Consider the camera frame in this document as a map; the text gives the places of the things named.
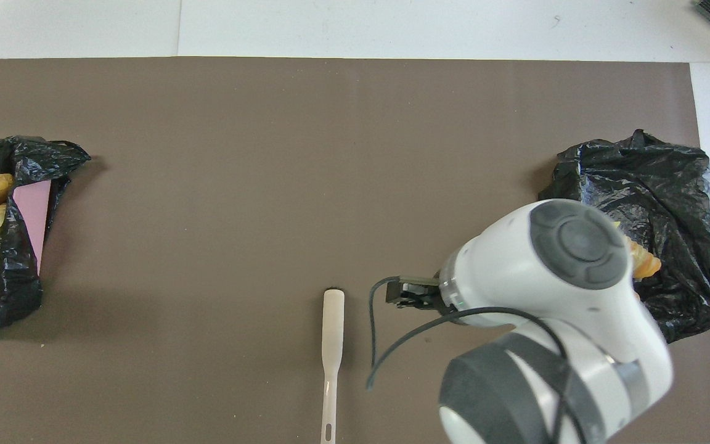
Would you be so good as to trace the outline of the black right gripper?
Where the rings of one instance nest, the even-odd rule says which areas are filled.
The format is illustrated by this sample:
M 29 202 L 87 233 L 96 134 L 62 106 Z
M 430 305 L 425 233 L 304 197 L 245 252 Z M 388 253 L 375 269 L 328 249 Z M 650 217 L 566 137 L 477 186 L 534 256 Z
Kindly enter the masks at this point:
M 443 307 L 439 278 L 413 277 L 411 280 L 392 277 L 386 281 L 386 293 L 412 292 L 413 295 L 387 295 L 387 303 L 397 308 L 414 307 L 419 310 L 437 310 Z

